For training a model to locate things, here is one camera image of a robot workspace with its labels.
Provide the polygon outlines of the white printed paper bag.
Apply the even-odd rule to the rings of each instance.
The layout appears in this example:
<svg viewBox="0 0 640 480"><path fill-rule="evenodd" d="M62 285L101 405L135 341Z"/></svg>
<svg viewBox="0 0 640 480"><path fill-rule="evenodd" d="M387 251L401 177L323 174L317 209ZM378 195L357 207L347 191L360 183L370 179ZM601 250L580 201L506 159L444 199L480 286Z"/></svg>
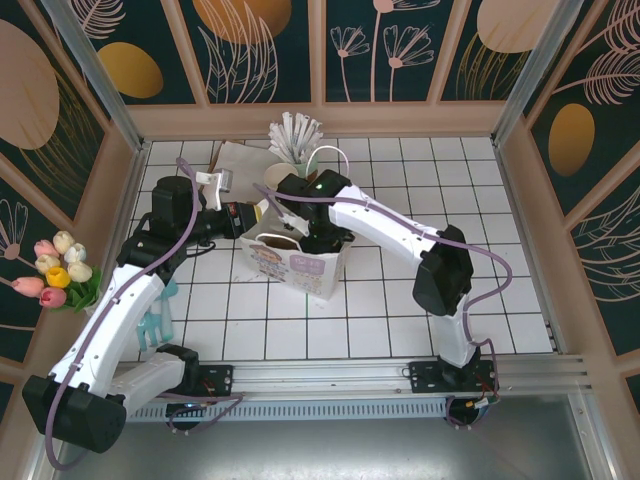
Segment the white printed paper bag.
<svg viewBox="0 0 640 480"><path fill-rule="evenodd" d="M354 241L349 230L333 225L324 203L265 199L266 218L240 237L248 265L272 280L312 296L329 299L338 283L348 248ZM287 228L279 219L293 213L309 221L309 236ZM299 242L302 251L272 249L256 238L281 235Z"/></svg>

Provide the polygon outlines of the stack of green paper cups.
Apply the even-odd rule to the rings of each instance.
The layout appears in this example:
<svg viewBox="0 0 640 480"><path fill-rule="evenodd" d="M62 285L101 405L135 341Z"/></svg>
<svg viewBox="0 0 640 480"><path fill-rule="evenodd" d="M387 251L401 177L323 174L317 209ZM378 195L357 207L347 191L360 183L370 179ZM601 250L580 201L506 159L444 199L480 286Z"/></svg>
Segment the stack of green paper cups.
<svg viewBox="0 0 640 480"><path fill-rule="evenodd" d="M279 183L290 174L296 176L298 172L297 169L289 163L271 165L264 172L264 185L271 190L277 190Z"/></svg>

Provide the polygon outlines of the green straw holder cup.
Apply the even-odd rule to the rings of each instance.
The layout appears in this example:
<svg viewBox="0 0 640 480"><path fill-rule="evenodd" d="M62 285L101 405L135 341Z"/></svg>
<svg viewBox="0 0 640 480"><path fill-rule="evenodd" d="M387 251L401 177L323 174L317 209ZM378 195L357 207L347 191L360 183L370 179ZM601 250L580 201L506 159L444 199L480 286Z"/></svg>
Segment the green straw holder cup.
<svg viewBox="0 0 640 480"><path fill-rule="evenodd" d="M294 163L294 168L299 177L308 178L315 175L318 170L318 160L314 150L304 152L299 162Z"/></svg>

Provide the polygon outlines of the bundle of paper-wrapped straws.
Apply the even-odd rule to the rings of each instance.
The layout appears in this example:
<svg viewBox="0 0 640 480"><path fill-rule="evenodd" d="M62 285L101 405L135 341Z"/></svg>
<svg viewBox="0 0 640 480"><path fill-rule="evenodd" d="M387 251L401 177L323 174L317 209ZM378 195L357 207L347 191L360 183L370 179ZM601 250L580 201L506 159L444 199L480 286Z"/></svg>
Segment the bundle of paper-wrapped straws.
<svg viewBox="0 0 640 480"><path fill-rule="evenodd" d="M286 163L306 163L323 138L321 126L321 122L308 115L283 112L280 123L269 125L268 150Z"/></svg>

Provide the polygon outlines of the artificial tulip bouquet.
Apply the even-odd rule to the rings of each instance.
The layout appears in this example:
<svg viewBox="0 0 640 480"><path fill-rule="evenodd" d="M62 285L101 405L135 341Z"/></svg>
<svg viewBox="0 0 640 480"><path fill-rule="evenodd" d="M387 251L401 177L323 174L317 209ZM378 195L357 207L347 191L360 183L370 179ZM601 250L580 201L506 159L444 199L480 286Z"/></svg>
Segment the artificial tulip bouquet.
<svg viewBox="0 0 640 480"><path fill-rule="evenodd" d="M2 259L17 260L36 271L36 276L19 277L8 285L22 296L37 299L42 307L88 312L101 298L102 271L85 262L85 246L68 231L58 231L51 241L39 240L34 245L34 263L21 257L18 243L1 247L0 252Z"/></svg>

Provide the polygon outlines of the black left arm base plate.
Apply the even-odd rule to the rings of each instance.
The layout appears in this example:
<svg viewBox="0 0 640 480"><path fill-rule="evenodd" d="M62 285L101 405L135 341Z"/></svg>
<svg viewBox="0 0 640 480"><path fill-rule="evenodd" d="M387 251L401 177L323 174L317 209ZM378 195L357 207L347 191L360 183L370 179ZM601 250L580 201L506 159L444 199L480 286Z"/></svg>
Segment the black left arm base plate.
<svg viewBox="0 0 640 480"><path fill-rule="evenodd" d="M200 365L193 395L228 397L232 393L233 377L232 365Z"/></svg>

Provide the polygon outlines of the aluminium rail frame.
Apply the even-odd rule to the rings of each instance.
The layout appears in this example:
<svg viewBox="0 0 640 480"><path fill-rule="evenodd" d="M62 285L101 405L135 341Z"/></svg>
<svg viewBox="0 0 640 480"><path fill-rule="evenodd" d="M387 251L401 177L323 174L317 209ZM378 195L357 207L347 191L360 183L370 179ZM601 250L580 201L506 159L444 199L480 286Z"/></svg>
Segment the aluminium rail frame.
<svg viewBox="0 0 640 480"><path fill-rule="evenodd" d="M180 381L175 365L149 367L126 363L116 372L142 373L130 391L132 406L147 402L204 403L232 397L251 400L337 400L407 397L412 393L408 359L351 359L326 361L251 361L232 364L229 392L191 394L166 392ZM592 386L581 357L573 355L506 355L497 359L498 393L509 395L568 394Z"/></svg>

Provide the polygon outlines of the aluminium corner post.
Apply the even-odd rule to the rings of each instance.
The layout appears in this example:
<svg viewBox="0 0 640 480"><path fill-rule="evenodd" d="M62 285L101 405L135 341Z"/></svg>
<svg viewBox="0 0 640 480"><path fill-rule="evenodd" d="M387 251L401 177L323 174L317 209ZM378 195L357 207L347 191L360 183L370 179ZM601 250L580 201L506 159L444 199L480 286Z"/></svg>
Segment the aluminium corner post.
<svg viewBox="0 0 640 480"><path fill-rule="evenodd" d="M40 0L53 24L59 29L74 58L86 73L102 104L123 134L127 144L136 152L148 147L129 114L124 101L113 85L89 38L82 31L71 6L66 0Z"/></svg>
<svg viewBox="0 0 640 480"><path fill-rule="evenodd" d="M571 30L584 0L559 0L540 38L516 79L502 113L491 133L492 145L499 149L511 134L514 126L532 97L536 87L549 69L561 48L566 34Z"/></svg>

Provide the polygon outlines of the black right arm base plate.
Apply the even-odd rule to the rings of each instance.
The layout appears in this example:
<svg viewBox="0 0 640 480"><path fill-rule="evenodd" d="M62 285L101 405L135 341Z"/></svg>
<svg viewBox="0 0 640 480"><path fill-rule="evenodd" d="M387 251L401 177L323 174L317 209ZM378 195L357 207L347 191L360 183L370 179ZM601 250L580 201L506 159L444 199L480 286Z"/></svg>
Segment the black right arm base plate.
<svg viewBox="0 0 640 480"><path fill-rule="evenodd" d="M491 360L480 360L463 368L440 360L410 362L408 378L413 393L481 394L495 388L494 364Z"/></svg>

